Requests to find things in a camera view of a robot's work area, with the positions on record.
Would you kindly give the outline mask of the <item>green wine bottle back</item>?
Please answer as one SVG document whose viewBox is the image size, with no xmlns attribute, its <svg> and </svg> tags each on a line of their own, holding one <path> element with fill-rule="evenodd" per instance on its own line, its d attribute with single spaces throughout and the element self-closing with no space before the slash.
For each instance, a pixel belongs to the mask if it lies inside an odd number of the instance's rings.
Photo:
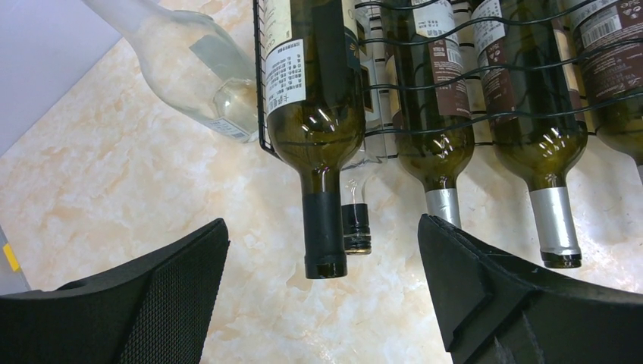
<svg viewBox="0 0 643 364">
<path fill-rule="evenodd" d="M 590 1 L 568 19 L 595 133 L 642 174 L 642 2 Z"/>
</svg>

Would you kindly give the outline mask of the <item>dark bottle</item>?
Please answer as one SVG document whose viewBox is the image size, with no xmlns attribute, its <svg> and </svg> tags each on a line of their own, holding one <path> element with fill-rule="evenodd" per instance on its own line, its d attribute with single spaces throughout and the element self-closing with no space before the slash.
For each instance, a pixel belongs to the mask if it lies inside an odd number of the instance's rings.
<svg viewBox="0 0 643 364">
<path fill-rule="evenodd" d="M 340 172 L 365 134 L 355 4 L 265 1 L 268 135 L 300 176 L 309 279 L 347 274 Z"/>
</svg>

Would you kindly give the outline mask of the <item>black wire wine rack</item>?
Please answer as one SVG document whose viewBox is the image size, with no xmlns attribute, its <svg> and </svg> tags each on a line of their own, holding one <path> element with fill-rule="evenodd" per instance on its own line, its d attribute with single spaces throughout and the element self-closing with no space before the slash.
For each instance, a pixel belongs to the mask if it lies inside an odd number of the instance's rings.
<svg viewBox="0 0 643 364">
<path fill-rule="evenodd" d="M 258 110 L 259 110 L 259 145 L 261 146 L 261 149 L 264 152 L 267 152 L 269 155 L 275 157 L 276 159 L 279 159 L 280 156 L 278 153 L 275 151 L 269 135 L 268 135 L 268 125 L 266 124 L 265 120 L 268 117 L 268 103 L 266 101 L 266 85 L 265 85 L 265 63 L 266 63 L 266 58 L 267 58 L 267 52 L 265 51 L 265 47 L 263 45 L 265 34 L 263 32 L 265 28 L 265 22 L 263 20 L 263 17 L 265 15 L 265 10 L 263 9 L 264 2 L 263 1 L 253 1 L 252 2 L 252 15 L 253 15 L 253 31 L 254 31 L 254 51 L 255 51 L 255 62 L 256 62 L 256 85 L 258 87 L 257 89 L 257 96 L 261 99 L 261 102 L 258 105 Z M 528 20 L 528 21 L 513 21 L 513 20 L 506 20 L 503 19 L 502 17 L 482 17 L 476 20 L 469 20 L 466 21 L 463 24 L 460 24 L 459 26 L 454 27 L 453 30 L 450 30 L 446 32 L 444 35 L 440 35 L 434 38 L 427 39 L 425 41 L 418 41 L 418 42 L 398 42 L 398 41 L 393 41 L 389 39 L 385 39 L 383 37 L 380 38 L 370 38 L 370 39 L 365 39 L 359 44 L 367 44 L 367 43 L 384 43 L 384 44 L 391 44 L 395 46 L 420 46 L 420 45 L 427 45 L 431 42 L 436 42 L 438 40 L 443 40 L 446 39 L 448 36 L 463 30 L 467 27 L 471 27 L 475 24 L 479 24 L 485 21 L 495 21 L 498 23 L 502 23 L 507 26 L 513 26 L 513 27 L 526 27 L 528 25 L 533 25 L 533 24 L 541 24 L 549 20 L 554 20 L 559 17 L 562 17 L 564 15 L 569 14 L 571 11 L 570 10 L 565 10 L 560 12 L 559 14 L 552 15 L 550 17 L 545 17 L 541 19 L 536 19 L 536 20 Z M 589 58 L 594 55 L 599 55 L 602 52 L 606 52 L 611 49 L 616 49 L 622 46 L 629 46 L 633 44 L 639 44 L 642 42 L 641 38 L 631 38 L 631 39 L 624 39 L 620 41 L 616 41 L 612 44 L 609 45 L 603 45 L 600 47 L 597 47 L 596 49 L 586 52 L 585 54 L 578 55 L 574 58 L 567 58 L 566 60 L 562 60 L 556 63 L 550 63 L 550 64 L 545 64 L 542 66 L 517 66 L 517 65 L 512 65 L 512 64 L 498 64 L 498 65 L 489 65 L 489 66 L 484 66 L 484 67 L 477 67 L 472 69 L 469 72 L 465 72 L 464 74 L 454 77 L 450 80 L 445 80 L 440 83 L 433 83 L 427 86 L 395 86 L 393 84 L 383 84 L 383 83 L 378 83 L 378 84 L 373 84 L 371 86 L 368 86 L 363 89 L 363 91 L 366 93 L 371 90 L 380 90 L 380 89 L 395 89 L 398 91 L 429 91 L 429 90 L 434 90 L 439 87 L 443 86 L 449 86 L 453 83 L 456 83 L 461 80 L 468 79 L 472 77 L 475 74 L 480 74 L 483 71 L 492 71 L 492 70 L 508 70 L 508 71 L 525 71 L 525 72 L 532 72 L 532 71 L 544 71 L 546 69 L 554 68 L 554 67 L 562 67 L 565 64 L 571 64 L 571 63 L 577 63 L 581 60 L 585 60 L 586 58 Z M 491 118 L 495 117 L 500 117 L 500 116 L 519 116 L 519 117 L 527 117 L 527 118 L 549 118 L 549 117 L 558 117 L 558 116 L 567 116 L 567 115 L 574 115 L 574 114 L 579 114 L 585 111 L 593 111 L 597 108 L 602 108 L 608 105 L 612 105 L 613 103 L 620 102 L 620 101 L 625 101 L 627 99 L 632 99 L 635 97 L 641 96 L 641 92 L 633 93 L 632 95 L 625 95 L 625 96 L 619 96 L 615 99 L 608 100 L 596 105 L 589 105 L 585 106 L 582 108 L 574 108 L 570 110 L 565 110 L 565 111 L 560 111 L 560 112 L 554 112 L 554 113 L 543 113 L 543 114 L 535 114 L 531 112 L 523 112 L 523 111 L 503 111 L 499 112 L 496 114 L 491 114 L 487 116 L 481 116 L 479 118 L 474 118 L 472 121 L 469 121 L 467 123 L 463 124 L 456 124 L 452 127 L 444 127 L 442 130 L 443 131 L 448 131 L 448 130 L 454 130 L 454 129 L 459 129 L 461 127 L 465 126 L 472 126 L 473 124 L 476 124 L 481 121 L 486 121 Z"/>
</svg>

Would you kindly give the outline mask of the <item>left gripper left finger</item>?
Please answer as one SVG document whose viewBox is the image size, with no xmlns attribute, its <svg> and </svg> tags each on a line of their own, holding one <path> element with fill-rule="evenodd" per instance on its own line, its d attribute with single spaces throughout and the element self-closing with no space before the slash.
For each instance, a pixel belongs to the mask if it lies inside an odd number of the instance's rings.
<svg viewBox="0 0 643 364">
<path fill-rule="evenodd" d="M 198 363 L 230 246 L 221 218 L 56 290 L 1 298 L 3 363 Z"/>
</svg>

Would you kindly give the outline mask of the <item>green wine bottle front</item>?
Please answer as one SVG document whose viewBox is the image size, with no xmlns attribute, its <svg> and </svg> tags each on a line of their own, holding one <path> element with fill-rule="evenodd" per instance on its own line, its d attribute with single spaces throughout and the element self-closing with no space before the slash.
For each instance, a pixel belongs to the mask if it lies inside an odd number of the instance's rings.
<svg viewBox="0 0 643 364">
<path fill-rule="evenodd" d="M 388 1 L 381 9 L 387 39 L 425 41 L 456 26 L 449 1 Z M 427 86 L 464 72 L 456 33 L 427 45 L 385 44 L 385 70 L 395 86 Z M 429 215 L 460 227 L 456 179 L 472 158 L 472 126 L 443 131 L 467 123 L 471 114 L 464 80 L 429 91 L 391 89 L 389 102 L 398 159 L 422 183 Z"/>
</svg>

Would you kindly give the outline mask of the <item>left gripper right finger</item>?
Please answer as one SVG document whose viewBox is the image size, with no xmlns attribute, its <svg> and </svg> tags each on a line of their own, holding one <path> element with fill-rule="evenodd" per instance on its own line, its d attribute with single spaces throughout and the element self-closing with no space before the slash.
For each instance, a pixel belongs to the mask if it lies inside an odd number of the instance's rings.
<svg viewBox="0 0 643 364">
<path fill-rule="evenodd" d="M 423 215 L 419 251 L 454 363 L 640 363 L 642 296 L 576 280 Z"/>
</svg>

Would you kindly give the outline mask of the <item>green wine bottle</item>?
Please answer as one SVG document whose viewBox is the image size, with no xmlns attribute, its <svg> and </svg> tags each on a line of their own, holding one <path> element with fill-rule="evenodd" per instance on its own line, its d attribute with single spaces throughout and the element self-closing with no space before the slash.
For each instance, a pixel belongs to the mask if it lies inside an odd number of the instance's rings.
<svg viewBox="0 0 643 364">
<path fill-rule="evenodd" d="M 529 191 L 548 268 L 582 264 L 566 176 L 588 142 L 555 1 L 473 1 L 473 34 L 495 153 Z"/>
<path fill-rule="evenodd" d="M 590 1 L 568 19 L 595 133 L 642 174 L 642 2 Z"/>
<path fill-rule="evenodd" d="M 456 26 L 449 1 L 388 1 L 381 9 L 387 39 L 425 41 Z M 385 70 L 395 86 L 427 86 L 464 72 L 456 33 L 427 45 L 385 44 Z M 443 131 L 467 123 L 471 114 L 464 80 L 429 91 L 391 89 L 389 102 L 398 159 L 422 183 L 429 215 L 460 227 L 456 179 L 472 158 L 472 126 Z"/>
</svg>

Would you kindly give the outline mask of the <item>square clear liquor bottle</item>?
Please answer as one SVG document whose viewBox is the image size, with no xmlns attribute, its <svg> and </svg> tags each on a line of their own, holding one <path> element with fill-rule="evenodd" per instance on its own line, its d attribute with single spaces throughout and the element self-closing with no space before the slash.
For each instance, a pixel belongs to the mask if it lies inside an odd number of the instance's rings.
<svg viewBox="0 0 643 364">
<path fill-rule="evenodd" d="M 374 6 L 356 9 L 358 40 L 373 36 Z M 375 62 L 375 44 L 360 46 L 362 85 L 378 83 Z M 370 89 L 364 93 L 365 131 L 384 129 L 379 90 Z M 384 134 L 365 136 L 356 154 L 347 162 L 340 173 L 341 218 L 343 224 L 343 245 L 347 255 L 368 255 L 372 251 L 372 236 L 369 225 L 369 208 L 366 203 L 365 187 L 370 177 L 387 162 L 387 148 Z"/>
</svg>

